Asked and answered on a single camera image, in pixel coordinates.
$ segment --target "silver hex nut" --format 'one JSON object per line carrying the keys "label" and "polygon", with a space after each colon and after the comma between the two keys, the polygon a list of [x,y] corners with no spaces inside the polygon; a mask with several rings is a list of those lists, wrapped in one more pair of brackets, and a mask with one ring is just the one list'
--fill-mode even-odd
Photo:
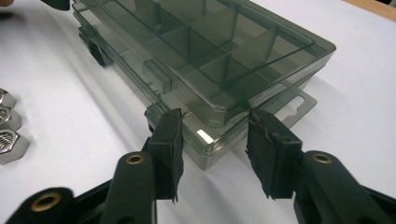
{"label": "silver hex nut", "polygon": [[12,108],[16,103],[17,100],[8,91],[0,89],[0,105]]}
{"label": "silver hex nut", "polygon": [[0,130],[17,131],[21,127],[21,115],[13,108],[0,106]]}
{"label": "silver hex nut", "polygon": [[0,131],[0,164],[15,161],[23,156],[30,143],[12,130]]}

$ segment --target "metal nut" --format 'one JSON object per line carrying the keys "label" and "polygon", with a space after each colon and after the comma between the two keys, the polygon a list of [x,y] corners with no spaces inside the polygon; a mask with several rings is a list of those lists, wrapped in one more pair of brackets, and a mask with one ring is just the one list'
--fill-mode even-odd
{"label": "metal nut", "polygon": [[0,131],[0,164],[15,161],[23,156],[30,143],[12,130]]}
{"label": "metal nut", "polygon": [[0,105],[12,108],[16,103],[17,100],[8,91],[0,89]]}
{"label": "metal nut", "polygon": [[0,106],[0,130],[17,131],[21,127],[21,116],[12,108]]}

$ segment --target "black plastic part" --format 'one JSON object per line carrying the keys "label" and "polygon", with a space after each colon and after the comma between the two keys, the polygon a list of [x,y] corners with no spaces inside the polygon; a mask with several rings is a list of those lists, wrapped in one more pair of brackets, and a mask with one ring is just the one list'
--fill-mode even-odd
{"label": "black plastic part", "polygon": [[151,133],[154,132],[154,129],[151,127],[151,125],[148,125],[148,130],[149,130]]}
{"label": "black plastic part", "polygon": [[47,4],[48,6],[61,11],[70,10],[70,0],[41,0],[41,1]]}
{"label": "black plastic part", "polygon": [[388,215],[392,220],[392,223],[396,224],[396,199],[390,198],[389,196],[373,189],[366,187],[364,187],[364,189],[373,197],[379,207],[381,207],[382,211]]}
{"label": "black plastic part", "polygon": [[98,46],[91,43],[88,46],[88,49],[90,50],[90,54],[93,56],[93,58],[103,67],[106,66],[106,61],[103,58],[101,50],[99,50]]}
{"label": "black plastic part", "polygon": [[271,113],[259,109],[250,111],[247,155],[267,197],[292,197],[295,166],[303,156],[302,144]]}
{"label": "black plastic part", "polygon": [[75,211],[77,212],[77,223],[99,223],[99,217],[105,207],[106,197],[110,189],[111,180],[90,189],[79,195],[76,199]]}
{"label": "black plastic part", "polygon": [[164,113],[151,138],[148,153],[155,164],[156,199],[177,200],[177,185],[183,175],[181,110]]}
{"label": "black plastic part", "polygon": [[74,197],[70,189],[45,189],[24,201],[7,224],[74,223]]}
{"label": "black plastic part", "polygon": [[[302,174],[310,193],[309,197],[312,197],[318,209],[320,223],[391,223],[370,194],[333,155],[320,151],[306,152]],[[299,192],[297,197],[298,200],[306,200]],[[312,215],[305,214],[304,219],[308,220]]]}
{"label": "black plastic part", "polygon": [[321,223],[319,211],[312,201],[304,201],[296,196],[294,199],[294,212],[300,224]]}
{"label": "black plastic part", "polygon": [[122,156],[100,223],[157,223],[154,181],[153,162],[147,152]]}

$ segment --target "clamp jaw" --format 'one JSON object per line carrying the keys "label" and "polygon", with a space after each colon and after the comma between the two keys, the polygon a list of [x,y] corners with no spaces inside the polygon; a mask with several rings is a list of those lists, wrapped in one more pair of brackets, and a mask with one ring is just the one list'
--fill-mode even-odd
{"label": "clamp jaw", "polygon": [[140,152],[119,159],[112,180],[74,198],[45,189],[27,199],[7,224],[157,223],[156,200],[177,200],[183,175],[181,112],[165,113]]}
{"label": "clamp jaw", "polygon": [[361,186],[333,155],[302,145],[274,115],[250,111],[247,154],[267,197],[295,192],[300,223],[395,223],[394,199]]}

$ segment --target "hex nut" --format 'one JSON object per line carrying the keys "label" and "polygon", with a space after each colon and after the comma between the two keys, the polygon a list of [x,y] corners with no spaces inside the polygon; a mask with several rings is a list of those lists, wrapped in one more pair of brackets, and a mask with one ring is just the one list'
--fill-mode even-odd
{"label": "hex nut", "polygon": [[0,105],[12,108],[16,103],[17,100],[8,91],[0,89]]}
{"label": "hex nut", "polygon": [[14,109],[0,106],[0,130],[17,131],[21,127],[21,116]]}
{"label": "hex nut", "polygon": [[15,161],[23,156],[30,143],[12,130],[0,131],[0,164]]}

